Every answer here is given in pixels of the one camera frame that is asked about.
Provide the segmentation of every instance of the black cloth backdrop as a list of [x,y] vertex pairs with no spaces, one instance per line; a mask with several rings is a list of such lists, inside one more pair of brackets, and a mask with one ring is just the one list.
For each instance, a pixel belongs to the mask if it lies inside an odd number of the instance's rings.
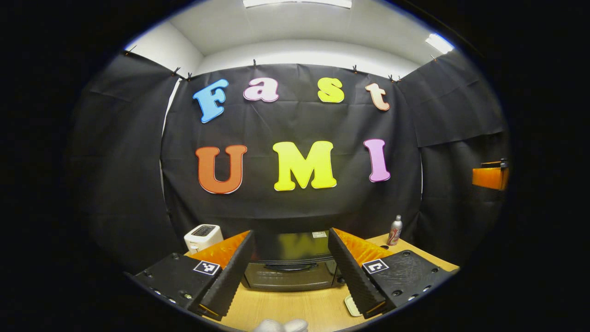
[[82,91],[67,149],[78,222],[110,256],[139,272],[182,252],[160,183],[164,115],[178,76],[119,54]]
[[502,206],[502,192],[471,184],[472,168],[510,159],[500,103],[456,51],[406,75],[398,86],[411,110],[423,167],[413,244],[461,266]]
[[[278,81],[279,99],[249,101],[243,92],[258,77]],[[325,103],[317,96],[322,77],[339,79],[345,93],[341,103]],[[201,123],[201,109],[192,95],[226,79],[224,113]],[[365,86],[377,83],[391,106],[375,107]],[[371,160],[363,141],[383,139],[391,178],[369,181]],[[276,191],[277,142],[294,142],[304,157],[316,141],[333,144],[331,163],[336,187],[311,185]],[[215,175],[229,177],[225,148],[245,145],[241,187],[231,194],[211,194],[199,184],[195,150],[217,147]],[[162,171],[166,202],[178,238],[201,223],[221,226],[224,237],[248,229],[295,233],[337,227],[357,236],[389,232],[401,214],[412,235],[420,203],[420,156],[407,103],[395,83],[383,77],[346,69],[300,64],[276,64],[214,71],[182,81],[166,118],[162,139]]]

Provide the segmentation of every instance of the white wall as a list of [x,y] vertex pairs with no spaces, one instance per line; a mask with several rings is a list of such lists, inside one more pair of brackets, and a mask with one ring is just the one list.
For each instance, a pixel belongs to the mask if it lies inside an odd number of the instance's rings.
[[188,73],[196,75],[203,55],[170,22],[164,22],[147,31],[125,48],[133,53],[157,62],[170,70],[180,67],[178,73],[187,77]]
[[356,69],[397,80],[420,67],[405,58],[360,45],[324,40],[278,40],[249,44],[206,56],[194,75],[257,64],[299,63]]

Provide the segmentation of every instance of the table surface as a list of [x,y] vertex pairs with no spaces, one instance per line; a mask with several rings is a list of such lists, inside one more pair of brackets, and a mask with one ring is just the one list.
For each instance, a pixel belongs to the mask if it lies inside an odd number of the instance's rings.
[[[384,234],[367,241],[381,246],[386,244],[387,237],[388,234]],[[393,253],[411,250],[446,271],[459,268],[402,239],[388,250]],[[350,292],[346,285],[315,291],[262,292],[253,291],[240,284],[227,316],[223,317],[221,322],[212,321],[238,330],[252,331],[261,321],[268,318],[283,324],[300,318],[308,322],[308,332],[331,332],[364,323],[381,315],[368,320],[362,316],[353,317],[344,303],[348,295]]]

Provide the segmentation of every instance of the blue letter f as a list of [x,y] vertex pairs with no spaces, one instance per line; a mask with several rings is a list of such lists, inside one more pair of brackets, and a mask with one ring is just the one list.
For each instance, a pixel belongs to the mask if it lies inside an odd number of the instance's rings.
[[215,101],[217,100],[219,103],[225,101],[225,93],[220,88],[227,87],[228,85],[227,80],[221,79],[192,95],[193,99],[199,101],[199,105],[203,111],[203,116],[201,117],[202,123],[207,123],[223,113],[223,106],[217,106]]

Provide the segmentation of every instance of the microwave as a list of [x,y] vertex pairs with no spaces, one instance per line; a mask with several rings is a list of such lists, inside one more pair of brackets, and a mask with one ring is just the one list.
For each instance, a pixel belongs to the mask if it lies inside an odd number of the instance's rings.
[[344,283],[328,250],[327,231],[257,231],[252,260],[242,279],[246,288],[273,292],[310,291]]

